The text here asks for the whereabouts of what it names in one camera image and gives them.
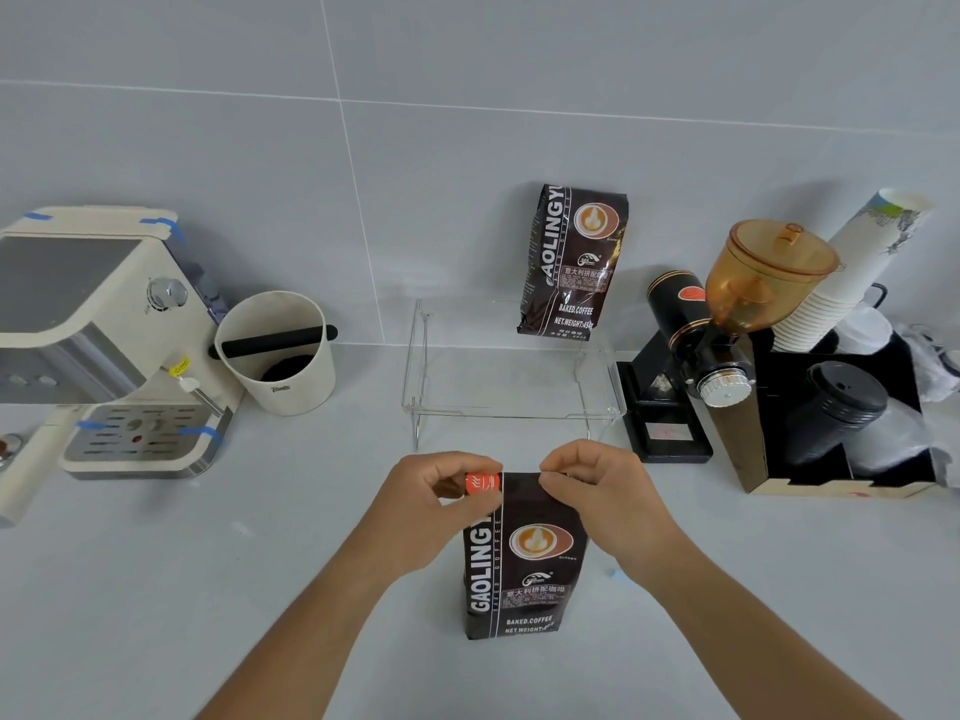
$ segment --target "brown coffee bag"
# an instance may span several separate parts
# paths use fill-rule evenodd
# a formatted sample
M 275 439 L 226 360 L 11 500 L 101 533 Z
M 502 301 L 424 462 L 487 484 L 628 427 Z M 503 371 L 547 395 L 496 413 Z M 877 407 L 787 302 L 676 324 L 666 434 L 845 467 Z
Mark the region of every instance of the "brown coffee bag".
M 463 531 L 466 636 L 556 632 L 577 585 L 587 532 L 539 472 L 500 474 L 503 504 Z
M 588 341 L 614 278 L 626 194 L 544 184 L 530 230 L 517 333 Z

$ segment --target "black cup lid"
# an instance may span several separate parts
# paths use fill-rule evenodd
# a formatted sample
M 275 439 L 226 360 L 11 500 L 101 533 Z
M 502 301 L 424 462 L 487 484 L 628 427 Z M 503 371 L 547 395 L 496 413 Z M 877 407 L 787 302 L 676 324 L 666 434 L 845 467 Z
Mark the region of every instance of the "black cup lid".
M 824 361 L 810 367 L 810 378 L 837 401 L 864 412 L 883 412 L 889 396 L 881 382 L 842 361 Z

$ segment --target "clear acrylic shelf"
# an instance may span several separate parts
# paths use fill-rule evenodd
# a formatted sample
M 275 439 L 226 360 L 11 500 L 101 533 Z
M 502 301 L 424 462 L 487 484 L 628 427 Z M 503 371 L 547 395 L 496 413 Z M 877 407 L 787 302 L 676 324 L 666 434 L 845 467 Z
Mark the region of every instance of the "clear acrylic shelf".
M 599 329 L 586 342 L 542 338 L 517 334 L 519 320 L 516 301 L 466 309 L 416 301 L 403 381 L 414 450 L 424 416 L 584 420 L 590 435 L 591 422 L 607 426 L 626 413 L 617 360 Z M 474 343 L 496 347 L 438 344 L 462 342 L 456 334 L 465 329 Z

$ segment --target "person's left hand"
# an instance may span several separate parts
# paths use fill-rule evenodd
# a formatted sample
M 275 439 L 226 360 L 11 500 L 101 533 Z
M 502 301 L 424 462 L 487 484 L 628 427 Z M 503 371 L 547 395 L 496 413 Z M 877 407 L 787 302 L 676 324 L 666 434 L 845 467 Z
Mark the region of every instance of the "person's left hand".
M 468 472 L 502 470 L 495 459 L 467 452 L 408 455 L 390 470 L 342 550 L 359 552 L 387 583 L 423 569 L 451 538 L 495 511 L 502 499 L 497 489 L 449 505 L 441 505 L 437 496 L 462 495 Z

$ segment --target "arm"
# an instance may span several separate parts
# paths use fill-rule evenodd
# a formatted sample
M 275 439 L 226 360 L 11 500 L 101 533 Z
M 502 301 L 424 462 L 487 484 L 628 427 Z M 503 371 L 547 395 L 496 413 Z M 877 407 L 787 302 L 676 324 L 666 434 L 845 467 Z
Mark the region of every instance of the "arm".
M 635 454 L 580 439 L 540 468 L 547 493 L 666 609 L 742 720 L 896 720 L 694 545 Z
M 503 465 L 462 452 L 403 458 L 363 519 L 198 714 L 197 720 L 323 717 L 367 617 L 390 585 L 426 567 L 453 536 L 500 504 L 488 490 L 462 495 L 467 472 Z

